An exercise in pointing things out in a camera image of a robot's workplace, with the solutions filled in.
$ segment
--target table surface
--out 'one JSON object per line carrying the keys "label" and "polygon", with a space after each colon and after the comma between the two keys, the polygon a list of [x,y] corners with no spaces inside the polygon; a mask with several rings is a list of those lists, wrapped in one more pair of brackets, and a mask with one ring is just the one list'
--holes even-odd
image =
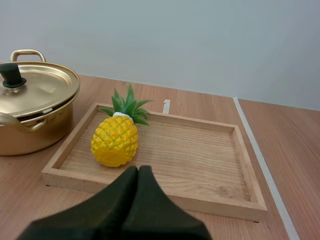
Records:
{"label": "table surface", "polygon": [[[73,126],[94,102],[111,104],[114,88],[121,94],[126,92],[123,81],[80,78]],[[137,83],[132,86],[138,99],[156,100],[146,104],[150,111],[162,112],[164,100],[170,99],[170,114],[240,127],[268,212],[259,223],[189,212],[205,222],[215,240],[289,239],[232,98]],[[320,112],[246,100],[240,104],[300,238],[318,239]],[[43,184],[41,170],[62,142],[32,154],[0,156],[1,240],[15,239],[31,221],[92,196]]]}

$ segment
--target wooden tray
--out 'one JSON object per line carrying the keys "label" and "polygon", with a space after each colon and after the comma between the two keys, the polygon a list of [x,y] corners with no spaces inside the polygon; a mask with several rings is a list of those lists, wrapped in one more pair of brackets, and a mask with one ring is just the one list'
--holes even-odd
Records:
{"label": "wooden tray", "polygon": [[151,112],[138,126],[138,151],[126,165],[96,162],[90,150],[107,115],[94,104],[42,171],[46,185],[97,193],[128,166],[151,165],[163,191],[185,210],[259,221],[267,212],[237,125]]}

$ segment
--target lid knob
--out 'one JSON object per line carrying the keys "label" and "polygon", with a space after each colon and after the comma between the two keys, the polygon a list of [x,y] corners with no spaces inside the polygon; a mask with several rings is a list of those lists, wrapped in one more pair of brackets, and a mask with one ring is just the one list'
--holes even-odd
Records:
{"label": "lid knob", "polygon": [[5,63],[0,65],[0,74],[4,79],[2,84],[6,88],[14,89],[27,82],[25,78],[21,77],[18,64],[16,63]]}

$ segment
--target green leaf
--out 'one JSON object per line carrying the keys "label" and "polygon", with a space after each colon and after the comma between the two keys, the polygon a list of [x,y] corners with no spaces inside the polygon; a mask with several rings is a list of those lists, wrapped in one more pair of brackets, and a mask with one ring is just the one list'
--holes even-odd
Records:
{"label": "green leaf", "polygon": [[148,119],[148,115],[146,113],[144,113],[144,112],[138,112],[138,113],[135,114],[135,116],[142,116],[145,119]]}
{"label": "green leaf", "polygon": [[112,111],[110,108],[100,107],[99,110],[101,112],[108,114],[110,117],[112,117],[114,115],[114,111]]}
{"label": "green leaf", "polygon": [[112,96],[111,99],[112,99],[114,111],[122,113],[123,109],[121,107],[121,104],[118,102],[118,100],[114,96]]}
{"label": "green leaf", "polygon": [[143,118],[141,118],[141,117],[139,117],[139,116],[133,116],[132,117],[132,120],[133,120],[133,122],[135,123],[135,124],[142,124],[142,125],[147,125],[147,126],[150,126],[149,125],[149,123],[145,120],[145,119],[143,119]]}
{"label": "green leaf", "polygon": [[137,100],[134,100],[133,102],[131,102],[124,110],[124,113],[129,115],[129,116],[132,116],[133,115],[133,112],[136,108],[136,104],[137,104]]}
{"label": "green leaf", "polygon": [[153,102],[153,101],[154,101],[154,100],[148,100],[148,99],[138,101],[138,102],[136,103],[135,108],[136,108],[136,109],[137,109],[137,108],[140,108],[143,104],[146,104],[146,103],[149,103],[149,102]]}
{"label": "green leaf", "polygon": [[121,107],[123,107],[124,105],[122,104],[121,96],[119,95],[119,93],[118,93],[116,88],[114,88],[113,96],[121,104]]}
{"label": "green leaf", "polygon": [[121,103],[122,103],[122,107],[125,107],[125,100],[122,96],[120,96],[120,100],[121,100]]}
{"label": "green leaf", "polygon": [[125,100],[125,104],[124,107],[128,107],[129,104],[131,104],[134,99],[135,99],[135,92],[131,86],[131,84],[128,86],[128,90],[127,90],[127,95],[126,95],[126,100]]}
{"label": "green leaf", "polygon": [[133,111],[133,114],[137,115],[137,116],[143,116],[144,118],[147,119],[148,118],[147,114],[149,114],[149,112],[147,110],[143,109],[143,108],[138,108],[138,109]]}

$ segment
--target yellow pineapple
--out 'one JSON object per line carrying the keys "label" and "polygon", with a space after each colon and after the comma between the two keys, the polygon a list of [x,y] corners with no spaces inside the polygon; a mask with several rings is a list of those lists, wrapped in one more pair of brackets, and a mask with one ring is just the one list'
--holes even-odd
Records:
{"label": "yellow pineapple", "polygon": [[149,125],[146,121],[148,111],[141,106],[152,100],[135,100],[131,85],[128,86],[126,100],[116,89],[111,98],[114,111],[105,107],[99,109],[110,117],[95,130],[91,151],[99,163],[119,167],[136,155],[138,134],[135,124]]}

